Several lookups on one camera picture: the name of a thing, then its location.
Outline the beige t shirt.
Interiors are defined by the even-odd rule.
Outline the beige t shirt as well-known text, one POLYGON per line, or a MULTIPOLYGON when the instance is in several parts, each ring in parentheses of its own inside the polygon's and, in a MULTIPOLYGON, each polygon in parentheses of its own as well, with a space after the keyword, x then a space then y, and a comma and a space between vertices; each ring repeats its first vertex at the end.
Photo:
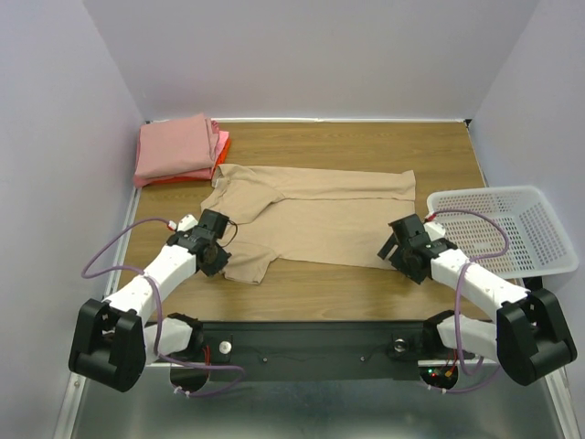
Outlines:
POLYGON ((378 251, 390 222, 415 211, 413 171, 399 174, 276 166, 218 166, 202 209, 238 226, 225 278, 260 284, 277 260, 390 269, 378 251))

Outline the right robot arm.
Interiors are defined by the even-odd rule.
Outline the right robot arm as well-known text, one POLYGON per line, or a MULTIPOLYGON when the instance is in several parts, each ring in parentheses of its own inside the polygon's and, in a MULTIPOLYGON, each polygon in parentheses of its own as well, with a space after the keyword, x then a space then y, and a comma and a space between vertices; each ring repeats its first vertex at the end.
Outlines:
POLYGON ((390 222, 391 235, 378 257, 411 281, 451 287, 452 311, 427 319, 423 351, 440 357, 450 349, 499 364, 515 383, 527 386, 575 361, 578 352, 557 297, 530 291, 491 273, 445 237, 435 214, 412 214, 390 222))

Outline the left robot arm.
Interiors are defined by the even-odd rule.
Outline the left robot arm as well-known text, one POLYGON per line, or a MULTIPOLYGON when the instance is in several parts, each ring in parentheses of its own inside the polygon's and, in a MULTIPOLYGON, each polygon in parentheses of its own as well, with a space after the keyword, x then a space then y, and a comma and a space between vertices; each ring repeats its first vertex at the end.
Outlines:
POLYGON ((104 299, 90 299, 78 313, 69 370, 120 392, 128 391, 146 365, 159 359, 208 374, 211 352, 201 323, 188 316, 163 316, 163 301, 197 273, 210 277, 228 264, 221 240, 231 220, 205 209, 165 225, 165 245, 134 278, 104 299))

